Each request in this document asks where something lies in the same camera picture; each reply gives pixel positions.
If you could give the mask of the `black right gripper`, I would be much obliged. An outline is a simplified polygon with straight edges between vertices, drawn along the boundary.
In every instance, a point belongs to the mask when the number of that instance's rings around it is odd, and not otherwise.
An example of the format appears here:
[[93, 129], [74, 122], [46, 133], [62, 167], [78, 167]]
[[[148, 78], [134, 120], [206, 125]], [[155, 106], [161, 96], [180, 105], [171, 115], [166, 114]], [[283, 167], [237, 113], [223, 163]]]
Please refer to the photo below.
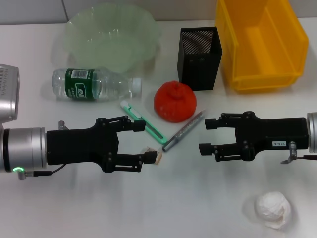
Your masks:
[[200, 154], [214, 155], [217, 162], [252, 161], [261, 151], [289, 150], [291, 142], [297, 149], [308, 149], [309, 145], [305, 118], [261, 119], [254, 112], [221, 113], [218, 119], [205, 119], [205, 126], [207, 130], [235, 128], [234, 144], [199, 144]]

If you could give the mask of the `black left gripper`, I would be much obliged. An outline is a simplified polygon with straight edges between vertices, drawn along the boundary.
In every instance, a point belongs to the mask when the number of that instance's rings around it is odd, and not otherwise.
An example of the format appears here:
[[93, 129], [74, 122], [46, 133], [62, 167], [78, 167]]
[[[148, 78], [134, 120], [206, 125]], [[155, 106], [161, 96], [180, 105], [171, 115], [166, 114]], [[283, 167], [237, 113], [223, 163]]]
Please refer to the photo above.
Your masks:
[[86, 129], [52, 130], [46, 133], [48, 165], [92, 162], [103, 172], [140, 172], [143, 164], [154, 164], [156, 152], [118, 154], [118, 132], [145, 130], [144, 120], [131, 121], [128, 116], [98, 118]]

